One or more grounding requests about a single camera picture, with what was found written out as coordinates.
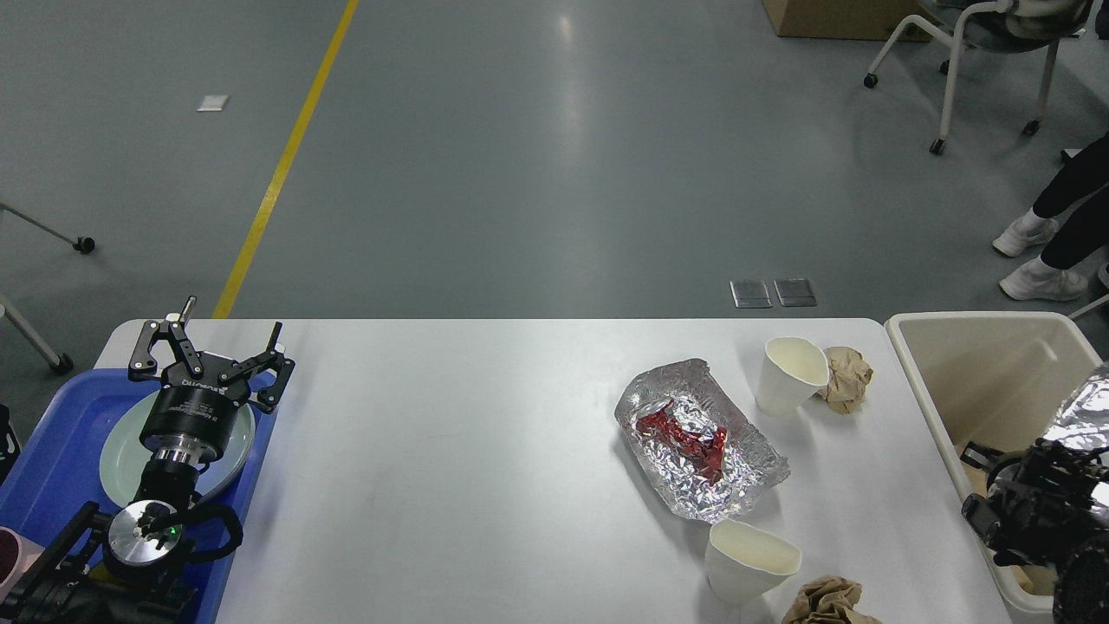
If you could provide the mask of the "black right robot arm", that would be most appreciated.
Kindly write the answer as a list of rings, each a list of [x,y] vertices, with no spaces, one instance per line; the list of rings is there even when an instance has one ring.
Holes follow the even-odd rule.
[[[1069,449],[1037,439],[1025,452],[969,442],[964,466],[985,471],[987,495],[970,494],[960,513],[991,549],[995,565],[1042,566],[1056,574],[1056,623],[1105,623],[1106,447]]]

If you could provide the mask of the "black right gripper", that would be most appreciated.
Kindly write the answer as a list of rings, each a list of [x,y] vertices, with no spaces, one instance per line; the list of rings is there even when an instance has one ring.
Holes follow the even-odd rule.
[[[997,566],[1106,567],[1106,448],[1070,449],[1037,439],[1008,452],[970,442],[960,461],[985,471],[986,495],[970,494],[960,513]]]

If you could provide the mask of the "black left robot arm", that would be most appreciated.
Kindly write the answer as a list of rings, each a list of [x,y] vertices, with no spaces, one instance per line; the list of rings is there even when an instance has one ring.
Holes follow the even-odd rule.
[[[6,623],[210,623],[295,364],[199,350],[191,307],[61,388],[3,483]]]

